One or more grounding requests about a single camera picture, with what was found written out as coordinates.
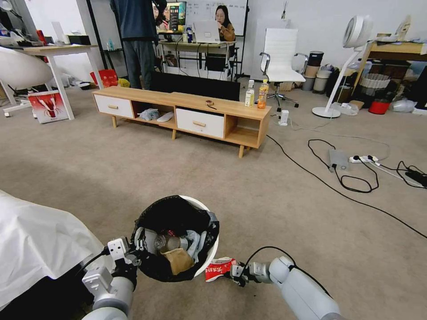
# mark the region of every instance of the beige carpet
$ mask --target beige carpet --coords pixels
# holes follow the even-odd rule
[[[221,222],[216,257],[246,260],[258,247],[279,246],[315,276],[349,319],[425,319],[427,240],[376,210],[353,203],[290,162],[268,138],[238,159],[238,147],[214,140],[118,121],[97,113],[90,92],[68,90],[74,121],[38,124],[30,110],[0,116],[0,189],[25,200],[71,212],[104,243],[130,236],[133,222],[152,202],[173,194],[205,203]],[[328,120],[311,114],[325,96],[299,90],[289,107],[300,125]],[[322,128],[366,136],[391,145],[383,163],[399,160],[427,170],[427,117],[362,110]],[[271,121],[268,132],[296,161],[355,199],[379,206],[427,233],[426,191],[379,172],[372,194],[346,192],[309,151],[307,140],[326,139],[348,155],[382,157],[387,148],[367,140],[306,130]],[[326,157],[327,147],[316,144]],[[361,165],[351,174],[374,182]],[[280,255],[266,250],[256,260]],[[164,284],[138,276],[134,319],[293,319],[272,285],[239,288],[204,276]]]

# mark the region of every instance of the blue jacket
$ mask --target blue jacket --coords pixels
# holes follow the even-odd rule
[[[166,0],[155,0],[160,10],[166,8]],[[123,40],[154,40],[157,42],[151,0],[110,0],[110,6],[120,24]]]

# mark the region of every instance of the white sheet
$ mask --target white sheet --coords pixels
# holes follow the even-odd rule
[[[0,190],[0,310],[43,277],[57,279],[102,248],[71,213]]]

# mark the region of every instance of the white office chair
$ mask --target white office chair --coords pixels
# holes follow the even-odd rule
[[[276,90],[273,94],[267,95],[268,98],[276,98],[280,106],[279,98],[288,100],[298,108],[298,102],[279,93],[282,82],[305,82],[306,79],[298,72],[292,70],[292,58],[296,55],[305,56],[306,62],[308,56],[302,53],[295,54],[297,45],[297,29],[271,29],[266,31],[266,42],[264,52],[259,55],[261,58],[261,71],[267,76],[268,81],[274,82]]]
[[[10,101],[15,99],[8,85],[13,89],[27,89],[46,84],[53,78],[52,71],[45,62],[16,50],[0,47],[0,61],[0,82]],[[52,89],[49,85],[46,86],[48,90]],[[28,100],[21,100],[20,105],[5,108],[3,111],[4,115],[9,117],[10,112],[29,107],[31,104]]]

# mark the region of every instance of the juice bottle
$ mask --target juice bottle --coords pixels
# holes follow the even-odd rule
[[[261,87],[259,87],[259,95],[258,95],[258,108],[259,109],[265,109],[266,108],[266,101],[267,101],[267,93],[268,93],[268,83],[267,79],[264,79]]]

